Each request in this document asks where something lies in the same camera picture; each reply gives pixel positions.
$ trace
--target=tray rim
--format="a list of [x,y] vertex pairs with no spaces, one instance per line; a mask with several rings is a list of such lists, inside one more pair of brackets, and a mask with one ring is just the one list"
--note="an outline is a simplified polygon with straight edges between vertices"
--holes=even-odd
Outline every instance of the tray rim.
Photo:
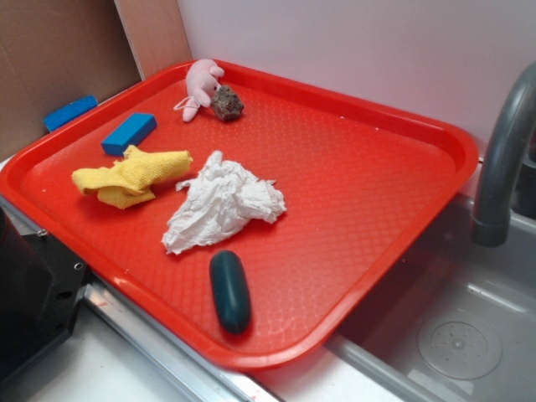
[[[231,84],[236,77],[240,77],[242,85],[250,84],[257,90],[261,85],[261,89],[268,95],[284,95],[288,101],[294,101],[302,105],[305,104],[306,106],[338,115],[341,115],[341,112],[343,112],[345,118],[355,119],[358,116],[358,120],[364,124],[381,126],[401,136],[412,137],[417,141],[426,142],[445,151],[456,165],[455,175],[451,178],[448,185],[442,188],[429,204],[418,213],[417,219],[412,221],[404,229],[400,237],[404,237],[405,234],[411,234],[411,238],[416,239],[435,216],[454,198],[477,167],[478,152],[475,142],[466,131],[456,126],[236,64],[221,60],[216,60],[216,62],[225,69],[225,80]],[[179,63],[156,73],[147,80],[135,84],[130,89],[98,105],[92,111],[25,147],[9,160],[0,172],[0,194],[36,224],[45,227],[50,233],[61,238],[72,250],[85,257],[90,266],[95,264],[110,264],[104,255],[94,255],[91,247],[70,235],[68,229],[60,222],[55,221],[52,217],[44,213],[39,206],[32,204],[26,199],[18,191],[18,183],[21,183],[23,175],[31,170],[36,163],[43,161],[58,150],[76,141],[77,138],[83,136],[88,130],[94,130],[103,121],[109,121],[114,116],[121,114],[124,108],[129,107],[129,100],[133,97],[133,94],[143,95],[153,91],[158,92],[176,80],[183,79],[186,76],[188,67],[192,63],[193,61]],[[412,136],[397,132],[401,127],[405,126],[411,126],[413,128]],[[431,139],[430,131],[436,132],[437,137]],[[46,151],[40,153],[39,157],[34,155],[38,153],[34,152],[38,148],[41,151]],[[385,275],[392,262],[399,258],[409,246],[406,244],[402,245],[400,241],[396,240],[371,265],[371,268],[359,278],[358,283],[353,284],[350,290],[342,296],[335,308],[310,333],[286,348],[276,350],[273,353],[256,354],[236,352],[235,350],[226,348],[221,343],[215,342],[214,339],[205,335],[204,332],[202,332],[203,336],[201,336],[196,325],[186,319],[186,317],[181,320],[181,326],[187,328],[190,335],[194,334],[197,336],[190,336],[189,338],[185,338],[184,341],[215,363],[233,369],[265,369],[288,363],[302,356],[304,353],[312,351],[316,346],[323,343],[331,332],[335,330],[336,326],[357,306],[366,293],[374,287],[375,283]],[[375,265],[384,265],[386,268],[382,269],[379,275],[378,269],[372,269]],[[122,294],[129,299],[133,299],[137,305],[141,304],[140,301],[143,302],[143,305],[150,303],[149,305],[152,307],[152,311],[149,313],[162,325],[172,330],[166,325],[166,322],[169,322],[168,320],[176,322],[178,312],[154,300],[154,297],[147,294],[140,284],[136,284],[134,281],[120,283],[118,278],[112,281],[105,279],[105,282],[111,283]]]

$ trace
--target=yellow cloth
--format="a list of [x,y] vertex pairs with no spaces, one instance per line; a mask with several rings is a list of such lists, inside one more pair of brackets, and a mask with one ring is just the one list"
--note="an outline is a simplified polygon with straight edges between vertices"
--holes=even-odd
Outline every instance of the yellow cloth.
[[125,159],[113,167],[73,172],[76,187],[84,195],[98,193],[103,203],[125,209],[155,198],[152,184],[184,175],[193,161],[188,151],[149,153],[133,145],[123,155]]

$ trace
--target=cardboard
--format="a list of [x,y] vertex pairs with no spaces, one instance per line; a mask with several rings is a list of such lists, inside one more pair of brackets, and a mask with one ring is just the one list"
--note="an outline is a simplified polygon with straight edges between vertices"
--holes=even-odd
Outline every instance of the cardboard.
[[115,0],[143,79],[192,58],[177,0]]
[[140,80],[113,2],[0,0],[0,9],[0,160],[44,135],[52,111]]

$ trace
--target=faucet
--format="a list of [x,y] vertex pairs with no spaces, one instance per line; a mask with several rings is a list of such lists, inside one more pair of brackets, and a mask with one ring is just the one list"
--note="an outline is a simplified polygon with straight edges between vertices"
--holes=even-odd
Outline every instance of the faucet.
[[536,217],[536,202],[533,212],[524,208],[526,198],[532,202],[536,196],[534,129],[536,62],[525,69],[510,90],[487,146],[471,216],[474,243],[495,247],[506,241],[513,200],[515,212]]

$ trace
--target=white paper towel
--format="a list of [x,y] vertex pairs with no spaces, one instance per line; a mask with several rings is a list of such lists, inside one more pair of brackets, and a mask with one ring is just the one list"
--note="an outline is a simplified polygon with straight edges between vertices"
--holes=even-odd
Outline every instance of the white paper towel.
[[259,180],[214,151],[198,177],[177,183],[177,191],[190,187],[183,205],[167,222],[162,242],[169,253],[180,254],[195,245],[213,245],[240,232],[251,219],[273,224],[286,211],[275,180]]

